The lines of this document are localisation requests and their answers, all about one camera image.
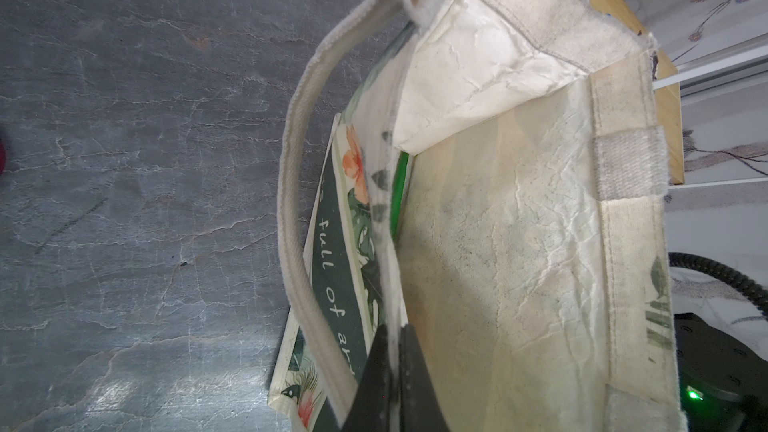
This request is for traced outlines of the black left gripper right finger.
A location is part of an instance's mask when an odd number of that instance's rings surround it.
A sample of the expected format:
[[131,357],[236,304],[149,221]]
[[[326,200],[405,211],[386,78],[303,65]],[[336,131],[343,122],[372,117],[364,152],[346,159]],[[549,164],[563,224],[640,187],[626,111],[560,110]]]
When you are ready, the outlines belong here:
[[400,332],[400,430],[449,432],[414,327]]

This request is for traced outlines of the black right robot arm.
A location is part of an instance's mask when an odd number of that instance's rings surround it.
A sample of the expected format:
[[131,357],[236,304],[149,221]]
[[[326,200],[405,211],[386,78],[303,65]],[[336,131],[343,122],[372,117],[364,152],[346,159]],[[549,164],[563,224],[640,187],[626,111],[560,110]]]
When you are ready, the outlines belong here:
[[693,313],[674,316],[680,398],[690,431],[765,431],[767,361]]

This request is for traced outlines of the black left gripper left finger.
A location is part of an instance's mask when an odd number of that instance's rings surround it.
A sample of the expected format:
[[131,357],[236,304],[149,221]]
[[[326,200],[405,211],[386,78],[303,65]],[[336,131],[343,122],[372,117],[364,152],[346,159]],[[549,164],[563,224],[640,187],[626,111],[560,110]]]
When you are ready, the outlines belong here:
[[391,370],[387,326],[381,325],[373,339],[352,408],[342,432],[386,432],[390,430]]

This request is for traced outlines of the cream canvas grocery bag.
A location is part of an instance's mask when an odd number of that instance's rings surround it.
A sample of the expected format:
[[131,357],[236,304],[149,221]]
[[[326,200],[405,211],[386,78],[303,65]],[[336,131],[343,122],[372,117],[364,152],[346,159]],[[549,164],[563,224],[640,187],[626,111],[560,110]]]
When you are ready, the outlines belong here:
[[[341,431],[411,324],[449,431],[684,431],[652,41],[583,0],[364,0],[286,114],[269,405]],[[410,155],[398,229],[392,181]]]

